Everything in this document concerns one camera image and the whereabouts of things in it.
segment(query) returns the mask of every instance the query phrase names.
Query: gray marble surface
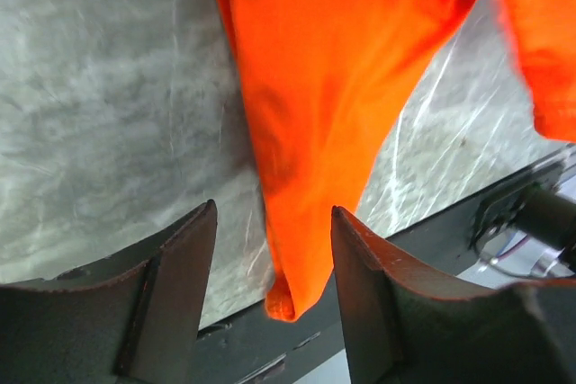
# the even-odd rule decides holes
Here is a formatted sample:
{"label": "gray marble surface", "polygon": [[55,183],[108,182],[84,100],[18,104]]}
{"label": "gray marble surface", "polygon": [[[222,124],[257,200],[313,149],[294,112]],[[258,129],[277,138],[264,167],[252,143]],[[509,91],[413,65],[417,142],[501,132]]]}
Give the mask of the gray marble surface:
{"label": "gray marble surface", "polygon": [[[213,198],[201,326],[272,277],[261,193],[214,0],[0,0],[0,282],[51,278]],[[438,53],[358,213],[389,235],[561,146],[532,129],[491,4]]]}

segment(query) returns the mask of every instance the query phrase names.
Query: cable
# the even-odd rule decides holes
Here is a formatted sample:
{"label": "cable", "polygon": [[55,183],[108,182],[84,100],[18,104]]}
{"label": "cable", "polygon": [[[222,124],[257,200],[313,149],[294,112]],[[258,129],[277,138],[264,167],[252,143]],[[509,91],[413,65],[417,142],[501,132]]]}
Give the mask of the cable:
{"label": "cable", "polygon": [[496,260],[496,263],[497,263],[499,260],[498,257],[493,256],[490,259],[485,258],[484,256],[482,256],[482,254],[478,250],[478,245],[476,243],[473,244],[472,249],[474,250],[474,253],[478,257],[478,261],[487,265],[488,267],[495,270],[496,272],[501,273],[505,276],[508,276],[509,278],[525,279],[525,280],[529,280],[529,281],[541,281],[542,279],[546,279],[545,277],[540,278],[537,276],[532,276],[531,274],[519,274],[519,273],[509,272],[508,270],[504,270],[500,266],[496,265],[493,262],[493,260]]}
{"label": "cable", "polygon": [[512,242],[512,240],[514,239],[514,236],[512,236],[512,238],[494,255],[496,258],[498,258],[498,260],[502,260],[504,258],[507,258],[509,256],[511,256],[512,254],[514,254],[520,247],[522,247],[523,245],[525,245],[526,243],[528,243],[528,240],[530,240],[529,236],[524,236],[520,239],[520,241],[518,241],[515,245],[513,245],[510,249],[506,249],[508,247],[508,245]]}
{"label": "cable", "polygon": [[514,240],[515,236],[516,236],[516,233],[514,233],[514,232],[511,235],[509,235],[506,243],[499,249],[499,251],[494,256],[500,257],[506,251],[506,249],[508,248],[510,243],[512,243],[512,240]]}

